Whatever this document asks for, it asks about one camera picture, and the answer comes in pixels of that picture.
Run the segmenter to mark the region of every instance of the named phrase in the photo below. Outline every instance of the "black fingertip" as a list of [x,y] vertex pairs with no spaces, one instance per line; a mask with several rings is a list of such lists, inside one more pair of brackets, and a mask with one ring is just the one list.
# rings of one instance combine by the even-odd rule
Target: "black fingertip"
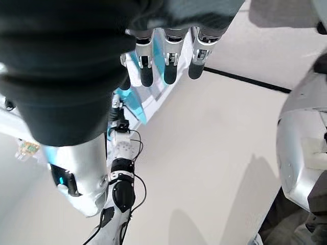
[[131,80],[129,78],[129,75],[127,75],[126,80],[124,81],[124,83],[120,86],[121,90],[128,90],[131,87]]
[[204,64],[203,65],[195,65],[193,62],[190,63],[189,66],[189,77],[191,79],[198,79],[204,69]]
[[7,111],[12,111],[16,108],[15,104],[7,98],[5,100],[5,107]]
[[150,87],[153,83],[152,68],[143,67],[140,69],[140,73],[143,86]]
[[177,65],[165,65],[164,79],[167,84],[173,84],[177,78]]
[[321,21],[318,23],[316,29],[319,34],[327,35],[327,30]]

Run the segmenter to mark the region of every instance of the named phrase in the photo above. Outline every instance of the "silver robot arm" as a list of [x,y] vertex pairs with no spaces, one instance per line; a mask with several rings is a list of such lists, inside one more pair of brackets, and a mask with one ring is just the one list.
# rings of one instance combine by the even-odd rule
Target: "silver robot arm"
[[286,100],[276,144],[284,194],[312,213],[307,228],[317,241],[327,238],[326,74],[327,52]]
[[113,160],[106,190],[108,199],[101,213],[99,227],[94,229],[85,244],[121,245],[131,218],[135,194],[130,131],[128,125],[121,120],[113,122],[113,126],[110,130]]
[[101,212],[99,226],[84,244],[122,244],[135,201],[136,158],[129,122],[124,117],[118,95],[113,97],[110,119],[110,170],[106,164],[107,137],[104,134],[75,146],[43,146],[60,192],[85,216]]

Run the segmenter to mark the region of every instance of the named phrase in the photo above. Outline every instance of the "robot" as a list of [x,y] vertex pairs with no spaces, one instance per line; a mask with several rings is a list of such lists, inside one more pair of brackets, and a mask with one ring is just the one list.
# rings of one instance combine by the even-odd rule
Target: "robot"
[[[135,209],[132,131],[120,98],[112,98],[116,88],[130,87],[125,53],[135,49],[141,82],[150,87],[153,30],[163,28],[165,82],[173,84],[183,40],[196,26],[189,76],[197,79],[242,3],[0,2],[0,61],[6,68],[0,93],[42,144],[58,190],[85,216],[101,213],[99,227],[84,244],[121,245]],[[326,225],[326,73],[324,54],[285,103],[277,140],[283,190],[315,215],[308,228],[317,239]],[[113,152],[110,172],[107,137]]]

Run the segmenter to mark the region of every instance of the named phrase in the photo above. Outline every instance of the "black floor stripe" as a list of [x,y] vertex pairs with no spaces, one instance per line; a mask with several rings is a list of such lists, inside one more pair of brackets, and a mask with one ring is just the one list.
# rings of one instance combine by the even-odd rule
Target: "black floor stripe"
[[246,83],[258,85],[260,87],[264,87],[264,88],[268,88],[268,89],[271,89],[271,90],[279,91],[279,92],[282,92],[282,93],[290,93],[291,92],[291,90],[288,89],[288,88],[283,88],[283,87],[279,87],[279,86],[272,85],[272,84],[269,84],[269,83],[260,82],[260,81],[254,80],[254,79],[238,76],[238,75],[231,74],[231,73],[228,73],[228,72],[224,72],[224,71],[221,71],[221,70],[216,70],[216,69],[212,69],[212,68],[208,68],[208,67],[205,67],[203,70],[211,72],[211,73],[219,74],[219,75],[222,75],[224,77],[237,79],[237,80],[240,80],[240,81],[243,81],[243,82],[246,82]]

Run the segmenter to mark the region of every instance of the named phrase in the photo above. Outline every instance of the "wire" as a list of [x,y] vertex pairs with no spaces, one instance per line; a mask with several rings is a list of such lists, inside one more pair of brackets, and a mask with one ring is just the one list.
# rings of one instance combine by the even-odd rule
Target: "wire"
[[[139,157],[139,155],[141,154],[141,152],[143,151],[143,147],[144,147],[144,145],[143,145],[143,142],[141,141],[141,135],[140,135],[140,133],[139,133],[138,131],[136,131],[136,130],[131,130],[131,131],[136,132],[136,133],[138,134],[138,136],[139,136],[139,140],[137,140],[137,139],[131,139],[132,141],[139,142],[138,154],[137,154],[137,155],[134,157],[134,159],[133,159],[133,161],[135,162],[135,161],[137,160],[137,158]],[[129,216],[128,216],[128,221],[127,221],[126,223],[124,223],[124,224],[122,225],[122,227],[121,227],[121,230],[120,230],[120,236],[119,236],[119,242],[120,242],[119,244],[120,244],[120,245],[122,245],[123,242],[124,242],[125,235],[126,235],[126,232],[127,232],[127,228],[128,228],[129,222],[130,222],[130,220],[131,220],[131,218],[132,218],[132,214],[133,214],[133,212],[134,212],[137,208],[139,208],[139,207],[140,207],[140,206],[145,202],[145,200],[146,200],[146,198],[147,198],[147,187],[146,187],[146,185],[145,185],[145,182],[143,181],[143,179],[142,179],[140,176],[138,176],[138,175],[136,175],[136,174],[134,174],[134,176],[137,177],[137,178],[142,182],[143,187],[144,187],[144,192],[145,192],[145,194],[144,194],[144,198],[143,198],[143,200],[140,202],[140,204],[138,204],[135,208],[133,208],[133,209],[130,210],[130,213],[129,213]]]
[[137,158],[139,157],[139,155],[142,153],[143,151],[143,142],[142,141],[139,141],[137,139],[131,139],[132,141],[136,141],[136,142],[139,142],[139,148],[138,148],[138,153],[137,155],[133,158],[133,162],[135,162],[137,160]]
[[143,187],[144,187],[144,198],[143,198],[143,200],[142,200],[142,202],[140,204],[138,204],[135,208],[132,209],[131,213],[133,213],[137,208],[139,208],[145,202],[145,200],[147,198],[147,186],[145,185],[143,179],[140,176],[138,176],[138,175],[135,175],[134,174],[134,176],[137,177],[142,182],[142,184],[143,184]]
[[[132,132],[135,132],[135,133],[137,133],[138,134],[138,137],[139,137],[139,140],[137,140],[137,139],[131,139],[131,141],[136,141],[136,142],[138,142],[139,143],[139,148],[138,148],[138,153],[137,153],[137,155],[133,158],[133,162],[135,162],[137,159],[138,159],[138,157],[139,157],[139,155],[142,153],[142,151],[143,151],[143,148],[144,148],[144,144],[143,144],[143,142],[142,142],[142,139],[141,139],[141,135],[140,135],[140,133],[138,132],[138,131],[136,131],[136,130],[130,130],[130,131],[132,131]],[[131,220],[131,218],[132,218],[132,213],[137,209],[137,208],[139,208],[144,202],[145,202],[145,200],[146,200],[146,198],[147,198],[147,187],[146,187],[146,185],[145,185],[145,182],[143,181],[143,179],[140,177],[140,176],[138,176],[138,175],[136,175],[136,174],[134,174],[134,176],[135,177],[137,177],[141,182],[142,182],[142,184],[143,184],[143,187],[144,187],[144,192],[145,192],[145,194],[144,194],[144,198],[143,198],[143,200],[140,202],[140,204],[138,204],[135,208],[133,208],[133,209],[130,209],[130,212],[129,212],[129,215],[128,215],[128,220],[127,220],[127,222],[125,222],[125,223],[123,223],[122,224],[122,227],[121,227],[121,229],[120,229],[120,232],[119,232],[119,244],[120,245],[122,245],[123,244],[123,242],[124,242],[124,239],[125,239],[125,235],[126,235],[126,231],[127,231],[127,227],[128,227],[128,224],[129,224],[129,222],[130,222],[130,220]],[[102,226],[102,220],[103,220],[103,216],[104,216],[104,209],[101,211],[101,214],[100,214],[100,222],[99,222],[99,227],[98,227],[98,229],[96,230],[96,232],[85,242],[85,243],[83,243],[83,245],[86,245],[86,244],[88,244],[97,234],[98,234],[98,232],[100,231],[100,229],[101,229],[101,226]]]
[[103,216],[104,216],[104,209],[102,209],[101,214],[100,214],[100,222],[99,222],[99,227],[98,227],[97,231],[85,243],[83,243],[83,245],[88,244],[98,234],[98,232],[100,231],[101,226],[102,226]]
[[123,242],[124,242],[125,235],[126,235],[126,231],[127,231],[127,227],[128,227],[128,224],[129,224],[129,222],[130,222],[130,220],[131,220],[131,217],[132,217],[133,212],[134,212],[137,208],[139,208],[140,206],[142,206],[142,204],[145,202],[145,200],[146,200],[146,198],[147,198],[147,187],[146,187],[146,185],[145,185],[143,179],[142,179],[140,176],[138,176],[138,175],[134,175],[134,176],[137,177],[137,178],[142,182],[143,187],[144,187],[144,192],[145,192],[145,194],[144,194],[144,198],[143,198],[143,200],[141,201],[141,203],[138,204],[135,208],[133,208],[133,209],[130,211],[127,223],[123,224],[122,227],[121,227],[121,230],[120,230],[120,245],[122,245]]

